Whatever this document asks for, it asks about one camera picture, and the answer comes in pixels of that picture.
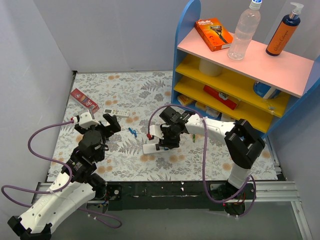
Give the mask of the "white red remote control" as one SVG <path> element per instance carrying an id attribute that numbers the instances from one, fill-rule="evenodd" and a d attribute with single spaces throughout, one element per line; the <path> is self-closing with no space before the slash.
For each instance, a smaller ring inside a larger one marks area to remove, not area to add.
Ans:
<path id="1" fill-rule="evenodd" d="M 163 153 L 167 152 L 164 151 L 163 149 L 166 147 L 160 146 L 158 143 L 149 143 L 149 144 L 144 144 L 142 147 L 142 151 L 144 155 L 152 155 L 152 154 L 157 154 L 157 153 Z"/>

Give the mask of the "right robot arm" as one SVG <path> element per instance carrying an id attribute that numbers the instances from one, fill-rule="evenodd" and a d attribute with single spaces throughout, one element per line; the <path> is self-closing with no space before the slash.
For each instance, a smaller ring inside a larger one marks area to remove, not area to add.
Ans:
<path id="1" fill-rule="evenodd" d="M 173 105 L 166 106 L 159 117 L 166 125 L 160 126 L 163 135 L 159 139 L 161 147 L 178 148 L 181 134 L 202 135 L 206 140 L 225 144 L 234 163 L 226 183 L 227 195 L 232 199 L 243 195 L 251 168 L 266 145 L 247 120 L 219 121 L 204 117 L 189 107 L 179 113 Z"/>

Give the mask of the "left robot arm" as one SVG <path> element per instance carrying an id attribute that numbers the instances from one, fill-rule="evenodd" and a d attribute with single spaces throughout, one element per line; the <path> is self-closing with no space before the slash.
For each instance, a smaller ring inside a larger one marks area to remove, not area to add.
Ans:
<path id="1" fill-rule="evenodd" d="M 69 124 L 82 135 L 69 160 L 46 191 L 36 191 L 39 199 L 19 216 L 12 216 L 8 225 L 21 240 L 49 240 L 55 229 L 86 202 L 105 199 L 107 182 L 95 171 L 105 159 L 107 141 L 121 131 L 115 115 L 103 114 L 103 125 L 90 110 L 72 117 Z"/>

